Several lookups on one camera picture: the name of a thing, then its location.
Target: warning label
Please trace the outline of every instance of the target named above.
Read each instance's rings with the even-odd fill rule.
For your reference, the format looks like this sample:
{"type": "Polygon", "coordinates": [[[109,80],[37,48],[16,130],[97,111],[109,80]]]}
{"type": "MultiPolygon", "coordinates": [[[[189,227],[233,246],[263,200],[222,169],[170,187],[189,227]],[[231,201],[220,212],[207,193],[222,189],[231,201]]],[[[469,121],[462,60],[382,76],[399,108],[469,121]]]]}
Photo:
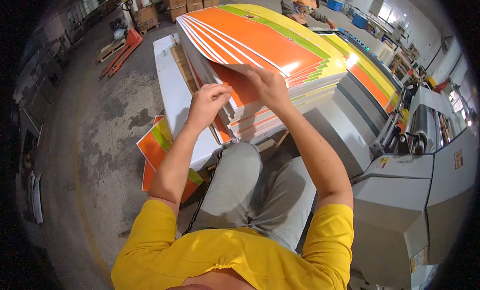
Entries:
{"type": "Polygon", "coordinates": [[[427,247],[425,246],[421,251],[419,251],[416,255],[410,258],[411,272],[414,273],[415,270],[427,264],[427,261],[428,261],[428,250],[427,250],[427,247]]]}
{"type": "Polygon", "coordinates": [[[380,161],[378,161],[377,168],[380,168],[380,169],[385,168],[385,165],[387,164],[387,162],[388,162],[387,157],[381,157],[380,161]]]}
{"type": "Polygon", "coordinates": [[[463,155],[462,150],[460,149],[455,153],[455,169],[459,169],[463,165],[463,155]]]}

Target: wooden pallet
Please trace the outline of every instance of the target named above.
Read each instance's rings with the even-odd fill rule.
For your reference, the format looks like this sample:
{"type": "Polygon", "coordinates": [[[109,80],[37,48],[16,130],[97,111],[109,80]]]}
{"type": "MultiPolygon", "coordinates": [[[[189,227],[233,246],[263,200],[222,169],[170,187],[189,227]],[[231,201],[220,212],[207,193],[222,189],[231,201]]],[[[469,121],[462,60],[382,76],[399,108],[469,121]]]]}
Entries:
{"type": "Polygon", "coordinates": [[[115,40],[112,43],[109,43],[107,46],[102,48],[100,53],[98,54],[97,61],[99,63],[108,59],[111,55],[118,52],[125,46],[126,38],[124,37],[122,40],[115,40]]]}
{"type": "Polygon", "coordinates": [[[148,31],[151,30],[151,29],[155,29],[155,28],[158,28],[159,27],[159,24],[157,25],[154,25],[153,27],[149,27],[148,29],[144,30],[144,31],[141,31],[140,33],[145,36],[148,34],[148,31]]]}

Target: stack of printed sheets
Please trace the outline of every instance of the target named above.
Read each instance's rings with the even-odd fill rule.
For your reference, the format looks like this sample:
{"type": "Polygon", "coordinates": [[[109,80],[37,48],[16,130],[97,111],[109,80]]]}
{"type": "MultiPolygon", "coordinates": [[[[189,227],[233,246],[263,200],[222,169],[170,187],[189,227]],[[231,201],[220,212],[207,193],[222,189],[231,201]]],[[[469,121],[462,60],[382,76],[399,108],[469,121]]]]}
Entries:
{"type": "Polygon", "coordinates": [[[177,17],[178,35],[198,88],[225,84],[229,102],[213,123],[220,144],[268,137],[284,128],[244,75],[250,66],[285,78],[292,104],[305,113],[333,97],[345,56],[314,32],[266,8],[233,4],[177,17]]]}

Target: white machine panel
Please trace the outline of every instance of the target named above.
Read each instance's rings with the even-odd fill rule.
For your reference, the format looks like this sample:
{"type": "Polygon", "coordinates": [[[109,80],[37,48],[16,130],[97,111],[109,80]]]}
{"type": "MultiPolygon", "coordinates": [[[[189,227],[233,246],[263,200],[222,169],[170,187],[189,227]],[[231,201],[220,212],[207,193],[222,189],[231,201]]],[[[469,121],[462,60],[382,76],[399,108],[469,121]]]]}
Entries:
{"type": "Polygon", "coordinates": [[[370,177],[353,185],[355,237],[352,269],[365,281],[410,289],[425,281],[428,250],[424,208],[430,179],[370,177]]]}
{"type": "Polygon", "coordinates": [[[371,176],[431,179],[433,155],[382,155],[357,180],[371,176]]]}
{"type": "Polygon", "coordinates": [[[427,204],[429,264],[445,261],[470,210],[477,172],[477,143],[470,129],[435,154],[427,204]]]}
{"type": "Polygon", "coordinates": [[[477,143],[470,129],[435,153],[428,207],[469,189],[477,174],[477,143]]]}
{"type": "Polygon", "coordinates": [[[363,137],[334,101],[328,101],[304,114],[337,152],[349,177],[362,174],[373,154],[363,137]]]}

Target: floor stain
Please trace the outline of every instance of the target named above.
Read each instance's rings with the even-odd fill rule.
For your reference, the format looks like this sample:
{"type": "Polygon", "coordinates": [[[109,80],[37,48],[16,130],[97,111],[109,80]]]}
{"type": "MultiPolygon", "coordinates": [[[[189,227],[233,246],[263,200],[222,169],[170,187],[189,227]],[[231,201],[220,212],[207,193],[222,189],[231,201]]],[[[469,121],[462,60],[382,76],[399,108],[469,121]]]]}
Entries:
{"type": "Polygon", "coordinates": [[[131,121],[128,126],[128,129],[131,130],[134,126],[145,126],[153,121],[153,117],[148,115],[148,110],[144,108],[141,110],[137,116],[130,117],[131,121]]]}

